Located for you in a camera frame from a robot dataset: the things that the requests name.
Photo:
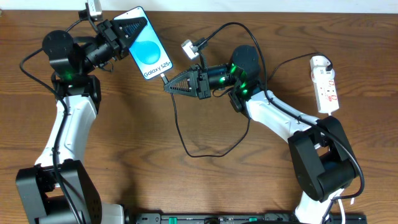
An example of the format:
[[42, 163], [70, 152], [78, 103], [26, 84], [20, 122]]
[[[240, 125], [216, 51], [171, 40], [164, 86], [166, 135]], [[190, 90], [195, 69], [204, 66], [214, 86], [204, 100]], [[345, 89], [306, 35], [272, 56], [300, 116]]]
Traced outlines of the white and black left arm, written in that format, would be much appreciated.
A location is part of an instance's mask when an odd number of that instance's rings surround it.
[[93, 70], [121, 60], [148, 25], [143, 17], [94, 24], [94, 37], [73, 37], [54, 30], [41, 51], [53, 74], [48, 89], [56, 99], [57, 115], [47, 145], [32, 167], [16, 176], [29, 223], [132, 223], [120, 204], [102, 202], [84, 168], [91, 126], [101, 102], [99, 79]]

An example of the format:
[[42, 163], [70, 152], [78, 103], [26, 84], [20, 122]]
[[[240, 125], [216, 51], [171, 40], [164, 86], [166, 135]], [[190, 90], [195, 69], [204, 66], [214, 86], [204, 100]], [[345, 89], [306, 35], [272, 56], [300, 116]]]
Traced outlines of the blue Samsung Galaxy smartphone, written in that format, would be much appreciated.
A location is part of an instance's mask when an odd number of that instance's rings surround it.
[[144, 79], [150, 80], [170, 70], [173, 67], [173, 63], [142, 7], [137, 6], [124, 14], [116, 16], [114, 20], [138, 17], [144, 17], [147, 20], [147, 24], [137, 36], [129, 51]]

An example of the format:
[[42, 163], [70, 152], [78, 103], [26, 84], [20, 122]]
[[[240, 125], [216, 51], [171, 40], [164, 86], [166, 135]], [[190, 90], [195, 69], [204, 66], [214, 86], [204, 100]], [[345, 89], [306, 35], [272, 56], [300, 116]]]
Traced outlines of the white power strip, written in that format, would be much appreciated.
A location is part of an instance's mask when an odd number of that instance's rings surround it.
[[316, 55], [310, 59], [310, 68], [318, 112], [331, 115], [340, 107], [333, 66], [325, 56]]

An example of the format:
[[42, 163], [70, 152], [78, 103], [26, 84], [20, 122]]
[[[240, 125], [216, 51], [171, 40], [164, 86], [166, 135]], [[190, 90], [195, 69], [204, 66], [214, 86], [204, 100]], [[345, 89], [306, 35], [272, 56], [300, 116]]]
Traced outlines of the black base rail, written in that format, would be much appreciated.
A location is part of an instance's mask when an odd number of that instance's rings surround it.
[[265, 213], [249, 215], [165, 215], [159, 213], [141, 213], [126, 223], [134, 224], [248, 224], [248, 223], [300, 223], [291, 213]]

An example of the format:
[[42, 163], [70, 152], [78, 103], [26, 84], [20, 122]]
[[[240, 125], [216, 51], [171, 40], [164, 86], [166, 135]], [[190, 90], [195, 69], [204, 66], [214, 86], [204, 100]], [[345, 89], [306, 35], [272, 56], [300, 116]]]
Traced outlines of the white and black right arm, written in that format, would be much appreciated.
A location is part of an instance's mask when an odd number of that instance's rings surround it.
[[294, 215], [300, 223], [328, 223], [331, 208], [346, 198], [344, 189], [355, 178], [364, 179], [341, 123], [333, 116], [319, 119], [302, 113], [262, 87], [255, 47], [237, 47], [228, 63], [209, 67], [195, 47], [187, 54], [200, 57], [199, 65], [168, 80], [171, 95], [205, 99], [213, 90], [225, 89], [234, 110], [257, 121], [289, 145], [296, 179], [303, 194]]

